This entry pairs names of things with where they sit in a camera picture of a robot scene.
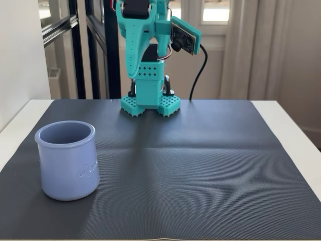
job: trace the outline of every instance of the blue cup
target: blue cup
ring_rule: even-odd
[[[99,184],[95,128],[65,121],[37,131],[41,186],[51,198],[71,201],[88,196]]]

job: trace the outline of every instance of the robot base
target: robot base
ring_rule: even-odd
[[[175,95],[163,95],[159,101],[160,105],[157,108],[157,112],[163,116],[170,116],[181,107],[181,100]],[[124,111],[129,113],[131,116],[139,116],[145,111],[144,108],[137,106],[136,97],[128,97],[128,95],[121,98],[121,108],[123,108]]]

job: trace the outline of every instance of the white curtain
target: white curtain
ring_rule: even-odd
[[[220,98],[276,99],[292,0],[231,0]]]

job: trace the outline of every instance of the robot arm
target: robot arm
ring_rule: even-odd
[[[149,41],[156,38],[158,57],[166,55],[170,39],[175,51],[184,49],[198,53],[200,32],[184,21],[171,17],[169,0],[123,0],[116,4],[116,14],[122,37],[125,38],[125,65],[127,75],[133,79]]]
[[[122,108],[132,116],[145,109],[156,109],[169,116],[180,108],[180,99],[164,75],[167,48],[197,54],[200,32],[184,21],[169,16],[169,0],[121,0],[116,15],[125,38],[125,67],[131,90],[121,100]],[[150,44],[156,38],[157,44]]]

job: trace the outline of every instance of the white wall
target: white wall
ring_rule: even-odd
[[[214,99],[219,97],[223,69],[223,50],[207,51],[209,59],[195,87],[193,98]],[[130,80],[125,70],[124,49],[120,48],[121,94],[126,95],[130,89]],[[170,77],[171,88],[182,99],[190,97],[193,82],[204,62],[204,54],[190,55],[185,51],[173,52],[166,60],[165,74]]]
[[[37,0],[1,1],[0,131],[30,99],[49,99]]]
[[[321,148],[321,1],[294,0],[278,101]]]

